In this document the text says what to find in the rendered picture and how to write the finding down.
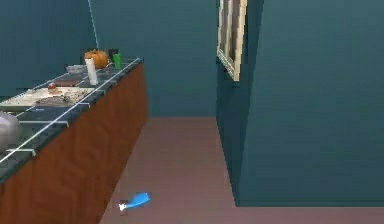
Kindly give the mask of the cream framed picture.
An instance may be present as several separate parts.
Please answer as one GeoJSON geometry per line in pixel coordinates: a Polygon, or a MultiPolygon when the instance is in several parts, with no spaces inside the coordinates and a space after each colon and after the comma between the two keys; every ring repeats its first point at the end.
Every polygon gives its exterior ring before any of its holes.
{"type": "Polygon", "coordinates": [[[218,0],[216,54],[233,81],[240,81],[248,0],[218,0]]]}

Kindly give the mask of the brown counter with tiled top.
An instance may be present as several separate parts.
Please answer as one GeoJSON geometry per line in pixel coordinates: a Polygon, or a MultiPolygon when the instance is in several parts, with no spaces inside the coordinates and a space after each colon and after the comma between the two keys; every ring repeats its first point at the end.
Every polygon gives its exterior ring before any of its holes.
{"type": "Polygon", "coordinates": [[[98,224],[148,118],[144,63],[98,73],[78,103],[19,114],[0,154],[0,224],[98,224]]]}

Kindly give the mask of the blue spray bottle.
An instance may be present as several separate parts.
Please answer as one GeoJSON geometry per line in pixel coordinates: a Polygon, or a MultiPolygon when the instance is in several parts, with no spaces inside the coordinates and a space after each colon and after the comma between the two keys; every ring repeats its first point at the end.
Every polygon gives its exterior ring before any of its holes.
{"type": "Polygon", "coordinates": [[[151,200],[150,195],[146,192],[140,192],[135,194],[130,200],[124,201],[118,204],[119,210],[136,208],[148,203],[151,200]]]}

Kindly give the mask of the orange pumpkin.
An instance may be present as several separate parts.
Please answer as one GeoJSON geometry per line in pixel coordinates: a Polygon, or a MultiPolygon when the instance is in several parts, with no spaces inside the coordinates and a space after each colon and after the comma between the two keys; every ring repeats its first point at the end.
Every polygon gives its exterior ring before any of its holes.
{"type": "Polygon", "coordinates": [[[103,69],[108,64],[108,56],[104,51],[91,50],[84,54],[85,59],[93,59],[96,69],[103,69]]]}

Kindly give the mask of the white bottle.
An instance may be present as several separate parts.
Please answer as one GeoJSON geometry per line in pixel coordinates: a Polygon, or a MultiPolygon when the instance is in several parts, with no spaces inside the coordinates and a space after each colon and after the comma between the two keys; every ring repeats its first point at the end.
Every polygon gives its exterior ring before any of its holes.
{"type": "Polygon", "coordinates": [[[98,79],[97,79],[94,60],[92,58],[86,58],[85,63],[87,67],[89,83],[95,86],[98,84],[98,79]]]}

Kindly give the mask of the grey bowl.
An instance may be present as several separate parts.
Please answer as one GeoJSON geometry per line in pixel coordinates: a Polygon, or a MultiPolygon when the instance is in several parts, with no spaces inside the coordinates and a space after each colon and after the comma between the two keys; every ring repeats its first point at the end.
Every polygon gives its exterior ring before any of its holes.
{"type": "Polygon", "coordinates": [[[69,74],[79,75],[86,71],[85,65],[69,65],[66,67],[66,70],[69,74]]]}

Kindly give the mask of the dark red book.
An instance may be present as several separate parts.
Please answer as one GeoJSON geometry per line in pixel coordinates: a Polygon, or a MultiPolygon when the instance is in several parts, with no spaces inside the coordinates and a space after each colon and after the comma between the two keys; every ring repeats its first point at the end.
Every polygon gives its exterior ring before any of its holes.
{"type": "Polygon", "coordinates": [[[60,80],[55,80],[53,83],[57,87],[75,87],[80,82],[81,82],[80,79],[60,79],[60,80]]]}

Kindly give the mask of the white tray with food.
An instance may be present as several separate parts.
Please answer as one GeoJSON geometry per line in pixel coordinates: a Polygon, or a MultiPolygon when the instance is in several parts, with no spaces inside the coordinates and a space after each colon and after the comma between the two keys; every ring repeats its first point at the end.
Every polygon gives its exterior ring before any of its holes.
{"type": "Polygon", "coordinates": [[[0,110],[21,111],[33,106],[72,106],[89,95],[93,88],[57,87],[54,91],[48,88],[28,90],[18,96],[0,102],[0,110]]]}

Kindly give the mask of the grey round kettle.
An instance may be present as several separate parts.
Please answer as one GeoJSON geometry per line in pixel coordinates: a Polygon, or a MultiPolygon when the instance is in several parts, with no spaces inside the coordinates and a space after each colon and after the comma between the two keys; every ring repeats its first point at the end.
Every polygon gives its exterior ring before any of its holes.
{"type": "Polygon", "coordinates": [[[0,151],[15,146],[22,133],[22,126],[16,116],[0,111],[0,151]]]}

